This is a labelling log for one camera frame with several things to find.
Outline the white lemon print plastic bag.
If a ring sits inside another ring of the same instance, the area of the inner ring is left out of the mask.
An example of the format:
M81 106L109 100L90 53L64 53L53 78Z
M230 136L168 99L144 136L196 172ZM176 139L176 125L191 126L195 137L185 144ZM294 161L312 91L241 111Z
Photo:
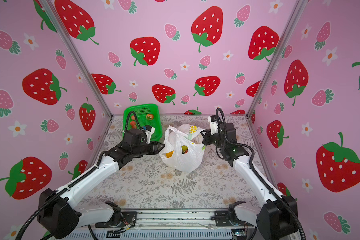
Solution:
M205 145L203 144L202 131L204 129L194 125L181 125L179 128L168 126L165 131L164 145L159 155L169 167L191 173L202 163ZM165 153L174 151L171 158L166 158Z

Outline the yellow fake banana bunch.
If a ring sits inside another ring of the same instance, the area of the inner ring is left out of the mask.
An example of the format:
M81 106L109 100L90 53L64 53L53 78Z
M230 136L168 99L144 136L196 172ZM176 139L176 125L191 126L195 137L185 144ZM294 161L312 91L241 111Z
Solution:
M168 153L165 153L166 158L171 158L173 156L174 151L170 151Z

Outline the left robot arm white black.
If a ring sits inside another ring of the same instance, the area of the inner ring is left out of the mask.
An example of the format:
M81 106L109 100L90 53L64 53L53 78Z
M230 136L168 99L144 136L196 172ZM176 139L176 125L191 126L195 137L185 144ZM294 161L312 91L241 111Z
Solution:
M45 190L40 195L38 222L58 240L76 228L96 223L118 227L124 217L115 203L108 201L93 209L78 209L77 205L99 183L133 159L157 155L165 146L151 139L154 132L155 128L150 126L125 131L122 141L103 151L98 161L83 174L55 191Z

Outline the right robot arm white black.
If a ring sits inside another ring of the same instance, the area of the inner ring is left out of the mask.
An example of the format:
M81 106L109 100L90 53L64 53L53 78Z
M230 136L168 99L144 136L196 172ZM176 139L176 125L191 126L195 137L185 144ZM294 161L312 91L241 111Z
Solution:
M303 239L296 200L283 195L257 169L254 150L237 142L235 126L214 121L202 135L203 143L216 146L220 157L245 179L259 201L260 210L252 210L246 203L233 204L229 208L231 220L253 225L265 240Z

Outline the red fake cherries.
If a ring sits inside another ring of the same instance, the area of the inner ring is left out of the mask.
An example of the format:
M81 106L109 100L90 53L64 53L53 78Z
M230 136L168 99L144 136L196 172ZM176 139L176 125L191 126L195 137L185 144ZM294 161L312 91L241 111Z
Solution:
M137 122L136 122L135 116L134 116L134 115L131 115L131 116L130 116L130 119L131 119L131 121L130 121L130 126L131 126L131 128L132 128L132 129L137 129L138 126L137 126Z

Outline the green plastic basket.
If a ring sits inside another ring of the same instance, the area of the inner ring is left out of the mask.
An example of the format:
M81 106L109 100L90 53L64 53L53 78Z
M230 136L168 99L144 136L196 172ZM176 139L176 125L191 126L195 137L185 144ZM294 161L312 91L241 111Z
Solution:
M131 129L130 126L131 119L129 119L129 121L127 122L127 116L131 111L136 113L137 120L139 121L141 127L144 127L145 125L150 125L155 128L155 133L152 135L151 140L160 141L163 135L163 130L160 119L159 107L156 104L144 104L144 105L132 106L125 109L123 114L123 130L125 129L126 126L128 127L127 128L128 130ZM152 121L147 121L146 120L147 114L153 114L154 119Z

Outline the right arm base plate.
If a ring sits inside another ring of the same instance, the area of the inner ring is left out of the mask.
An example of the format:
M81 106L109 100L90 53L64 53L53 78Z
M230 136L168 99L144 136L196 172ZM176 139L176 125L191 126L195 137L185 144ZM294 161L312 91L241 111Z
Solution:
M210 220L214 221L217 227L243 227L246 222L238 219L235 207L244 203L245 201L238 201L230 204L227 209L214 211L214 215L210 217Z

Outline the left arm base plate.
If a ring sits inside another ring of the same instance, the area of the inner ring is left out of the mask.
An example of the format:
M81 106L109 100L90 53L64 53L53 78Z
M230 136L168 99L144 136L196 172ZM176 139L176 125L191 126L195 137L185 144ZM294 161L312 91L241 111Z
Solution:
M122 211L115 213L108 222L96 223L95 228L133 228L137 220L138 212Z

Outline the aluminium front rail frame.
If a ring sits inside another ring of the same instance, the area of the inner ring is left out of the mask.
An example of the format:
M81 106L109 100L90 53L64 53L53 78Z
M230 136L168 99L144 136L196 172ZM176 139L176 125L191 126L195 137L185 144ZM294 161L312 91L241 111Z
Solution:
M254 240L256 227L217 227L210 217L224 209L126 209L138 212L133 228L76 228L59 240Z

